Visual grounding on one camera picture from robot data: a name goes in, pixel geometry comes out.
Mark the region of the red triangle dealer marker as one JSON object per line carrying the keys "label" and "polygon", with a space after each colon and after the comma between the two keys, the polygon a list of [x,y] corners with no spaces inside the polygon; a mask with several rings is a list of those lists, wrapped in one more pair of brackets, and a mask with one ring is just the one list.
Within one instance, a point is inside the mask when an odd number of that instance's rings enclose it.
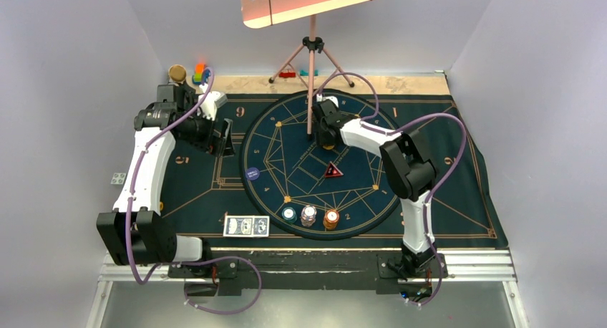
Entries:
{"label": "red triangle dealer marker", "polygon": [[329,162],[327,168],[324,172],[325,178],[336,178],[343,176],[344,173],[337,168],[337,166],[333,162]]}

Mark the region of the purple white poker chip stack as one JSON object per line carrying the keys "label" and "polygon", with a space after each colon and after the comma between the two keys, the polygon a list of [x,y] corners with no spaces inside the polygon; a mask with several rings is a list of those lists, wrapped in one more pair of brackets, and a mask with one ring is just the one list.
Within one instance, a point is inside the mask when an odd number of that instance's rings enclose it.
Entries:
{"label": "purple white poker chip stack", "polygon": [[317,210],[315,206],[304,206],[300,215],[301,225],[304,227],[311,227],[316,222],[316,214]]}

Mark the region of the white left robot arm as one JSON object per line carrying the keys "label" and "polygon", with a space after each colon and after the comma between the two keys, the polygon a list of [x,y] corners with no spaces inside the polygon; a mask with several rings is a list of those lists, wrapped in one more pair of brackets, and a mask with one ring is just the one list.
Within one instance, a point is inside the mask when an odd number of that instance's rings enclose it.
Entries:
{"label": "white left robot arm", "polygon": [[135,148],[125,184],[112,210],[100,213],[96,227],[117,265],[185,263],[196,277],[213,270],[213,257],[201,238],[179,236],[160,214],[162,183],[178,140],[217,158],[234,154],[233,121],[215,129],[216,102],[178,110],[156,102],[135,119]]}

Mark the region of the orange poker chip stack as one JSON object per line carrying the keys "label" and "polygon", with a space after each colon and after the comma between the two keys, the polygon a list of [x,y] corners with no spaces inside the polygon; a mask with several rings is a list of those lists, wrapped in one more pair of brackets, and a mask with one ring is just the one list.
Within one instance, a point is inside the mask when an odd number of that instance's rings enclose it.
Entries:
{"label": "orange poker chip stack", "polygon": [[323,225],[327,231],[333,231],[339,223],[339,212],[335,210],[327,210],[324,215]]}

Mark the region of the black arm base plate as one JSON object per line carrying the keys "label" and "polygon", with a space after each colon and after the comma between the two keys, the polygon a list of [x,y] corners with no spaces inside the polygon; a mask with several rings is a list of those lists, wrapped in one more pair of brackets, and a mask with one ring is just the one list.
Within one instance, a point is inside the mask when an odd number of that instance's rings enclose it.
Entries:
{"label": "black arm base plate", "polygon": [[221,296],[244,289],[372,291],[408,298],[429,296],[448,276],[444,260],[408,272],[400,249],[213,248],[213,266],[172,266],[171,279],[217,285]]}

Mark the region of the blue small blind button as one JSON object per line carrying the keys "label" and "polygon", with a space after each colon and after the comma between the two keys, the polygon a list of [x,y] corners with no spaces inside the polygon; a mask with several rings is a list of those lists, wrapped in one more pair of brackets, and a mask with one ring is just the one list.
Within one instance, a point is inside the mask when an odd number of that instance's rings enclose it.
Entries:
{"label": "blue small blind button", "polygon": [[249,181],[257,180],[260,177],[260,175],[261,175],[261,172],[256,167],[247,168],[245,171],[246,179]]}

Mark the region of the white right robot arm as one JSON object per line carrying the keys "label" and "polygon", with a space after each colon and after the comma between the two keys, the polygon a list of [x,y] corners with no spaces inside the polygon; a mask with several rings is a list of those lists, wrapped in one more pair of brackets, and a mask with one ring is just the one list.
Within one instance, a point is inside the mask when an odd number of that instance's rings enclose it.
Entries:
{"label": "white right robot arm", "polygon": [[402,206],[402,266],[408,274],[420,275],[435,257],[430,194],[438,172],[427,142],[413,130],[402,132],[368,124],[341,111],[333,97],[321,97],[311,109],[318,145],[345,145],[381,158],[388,185]]}

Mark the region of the green poker chip stack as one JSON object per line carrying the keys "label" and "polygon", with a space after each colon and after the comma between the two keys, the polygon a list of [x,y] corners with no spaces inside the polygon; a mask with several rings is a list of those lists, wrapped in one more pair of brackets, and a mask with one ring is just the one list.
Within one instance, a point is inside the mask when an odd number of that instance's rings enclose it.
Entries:
{"label": "green poker chip stack", "polygon": [[297,212],[293,207],[287,206],[281,211],[282,219],[289,223],[294,224],[298,218]]}

